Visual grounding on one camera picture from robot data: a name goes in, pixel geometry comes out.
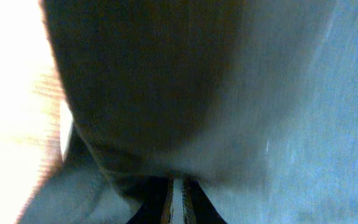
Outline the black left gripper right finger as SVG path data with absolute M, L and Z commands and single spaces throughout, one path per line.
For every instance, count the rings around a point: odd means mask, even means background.
M 195 180 L 183 181 L 184 224 L 227 224 Z

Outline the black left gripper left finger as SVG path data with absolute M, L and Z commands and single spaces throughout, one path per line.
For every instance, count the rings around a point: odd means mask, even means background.
M 154 177 L 140 192 L 144 202 L 126 224 L 169 224 L 172 220 L 173 179 Z

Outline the black t-shirt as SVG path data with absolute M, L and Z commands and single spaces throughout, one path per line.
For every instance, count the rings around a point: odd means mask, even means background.
M 73 117 L 21 223 L 127 223 L 152 178 L 227 223 L 358 223 L 358 1 L 43 1 Z

